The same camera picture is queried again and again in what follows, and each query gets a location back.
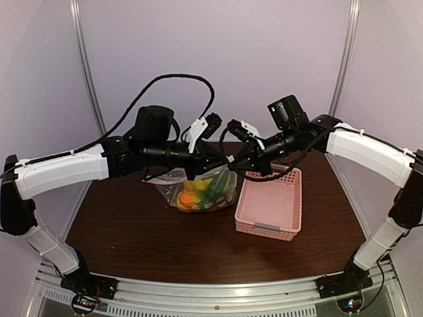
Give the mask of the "orange toy tangerine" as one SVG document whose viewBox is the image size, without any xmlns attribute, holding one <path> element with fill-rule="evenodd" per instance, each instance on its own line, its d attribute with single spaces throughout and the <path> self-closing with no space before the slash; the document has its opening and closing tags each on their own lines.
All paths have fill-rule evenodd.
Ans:
<svg viewBox="0 0 423 317">
<path fill-rule="evenodd" d="M 189 191 L 189 192 L 182 192 L 178 197 L 178 202 L 184 208 L 192 208 L 196 204 L 196 192 Z"/>
</svg>

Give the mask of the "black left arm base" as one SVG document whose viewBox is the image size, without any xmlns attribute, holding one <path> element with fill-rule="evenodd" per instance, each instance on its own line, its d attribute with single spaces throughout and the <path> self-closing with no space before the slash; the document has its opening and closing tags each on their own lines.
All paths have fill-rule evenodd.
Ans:
<svg viewBox="0 0 423 317">
<path fill-rule="evenodd" d="M 92 274 L 80 251 L 76 250 L 79 267 L 69 274 L 60 273 L 60 286 L 73 291 L 76 295 L 95 297 L 96 299 L 114 299 L 118 280 Z"/>
</svg>

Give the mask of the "yellow toy banana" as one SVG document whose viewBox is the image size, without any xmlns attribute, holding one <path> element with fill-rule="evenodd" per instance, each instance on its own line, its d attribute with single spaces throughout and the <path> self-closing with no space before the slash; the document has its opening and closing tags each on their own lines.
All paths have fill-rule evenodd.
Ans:
<svg viewBox="0 0 423 317">
<path fill-rule="evenodd" d="M 212 178 L 187 181 L 184 183 L 184 191 L 206 192 L 212 181 L 213 181 Z"/>
</svg>

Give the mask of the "clear zip top bag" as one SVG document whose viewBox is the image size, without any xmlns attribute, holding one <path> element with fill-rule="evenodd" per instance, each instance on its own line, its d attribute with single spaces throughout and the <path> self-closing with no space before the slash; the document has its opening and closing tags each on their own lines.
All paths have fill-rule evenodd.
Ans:
<svg viewBox="0 0 423 317">
<path fill-rule="evenodd" d="M 212 212 L 234 204 L 237 174 L 226 166 L 214 168 L 189 180 L 185 170 L 175 168 L 143 178 L 153 184 L 171 207 L 185 213 Z"/>
</svg>

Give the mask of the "pink perforated plastic basket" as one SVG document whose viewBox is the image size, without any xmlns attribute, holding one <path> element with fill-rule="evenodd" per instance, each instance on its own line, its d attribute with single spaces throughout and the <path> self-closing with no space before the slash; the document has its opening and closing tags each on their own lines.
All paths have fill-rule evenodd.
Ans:
<svg viewBox="0 0 423 317">
<path fill-rule="evenodd" d="M 244 180 L 235 211 L 235 230 L 291 241 L 301 230 L 302 172 L 294 168 L 269 182 Z"/>
</svg>

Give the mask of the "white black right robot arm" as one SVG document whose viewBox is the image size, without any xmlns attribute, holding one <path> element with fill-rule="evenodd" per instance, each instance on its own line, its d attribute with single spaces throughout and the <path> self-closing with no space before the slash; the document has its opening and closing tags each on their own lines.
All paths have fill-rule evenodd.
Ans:
<svg viewBox="0 0 423 317">
<path fill-rule="evenodd" d="M 257 128 L 241 122 L 248 135 L 250 165 L 262 175 L 272 160 L 299 151 L 316 150 L 350 160 L 385 177 L 399 188 L 384 221 L 354 252 L 339 277 L 343 291 L 353 291 L 369 269 L 422 221 L 422 151 L 391 145 L 330 115 L 309 119 L 294 95 L 268 105 L 279 133 L 263 138 Z"/>
</svg>

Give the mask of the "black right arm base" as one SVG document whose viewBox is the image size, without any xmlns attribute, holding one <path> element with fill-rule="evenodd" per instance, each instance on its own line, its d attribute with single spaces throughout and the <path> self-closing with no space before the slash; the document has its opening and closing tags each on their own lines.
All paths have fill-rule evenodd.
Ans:
<svg viewBox="0 0 423 317">
<path fill-rule="evenodd" d="M 344 271 L 334 275 L 324 275 L 316 281 L 321 299 L 337 297 L 348 293 L 357 293 L 373 285 L 369 270 L 363 270 L 354 263 L 354 257 L 348 260 Z"/>
</svg>

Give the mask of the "green toy bell pepper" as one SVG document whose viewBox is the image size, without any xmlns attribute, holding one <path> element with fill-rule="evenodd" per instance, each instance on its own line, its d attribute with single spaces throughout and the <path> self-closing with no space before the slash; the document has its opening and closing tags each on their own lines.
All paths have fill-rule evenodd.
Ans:
<svg viewBox="0 0 423 317">
<path fill-rule="evenodd" d="M 233 188 L 236 181 L 236 175 L 230 170 L 224 170 L 213 178 L 207 188 L 206 193 L 209 196 L 222 195 Z"/>
</svg>

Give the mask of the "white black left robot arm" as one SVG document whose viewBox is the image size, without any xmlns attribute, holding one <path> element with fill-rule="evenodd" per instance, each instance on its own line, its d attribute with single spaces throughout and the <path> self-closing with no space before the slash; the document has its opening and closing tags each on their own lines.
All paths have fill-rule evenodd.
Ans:
<svg viewBox="0 0 423 317">
<path fill-rule="evenodd" d="M 169 140 L 170 130 L 178 129 L 173 116 L 174 112 L 163 106 L 142 107 L 135 125 L 123 136 L 105 136 L 86 149 L 50 158 L 7 157 L 1 181 L 1 228 L 25 239 L 80 293 L 91 292 L 95 279 L 83 256 L 36 219 L 33 199 L 57 188 L 119 178 L 150 166 L 183 168 L 189 179 L 205 172 L 209 159 L 197 142 L 206 136 L 213 116 L 198 118 L 189 127 L 185 143 Z"/>
</svg>

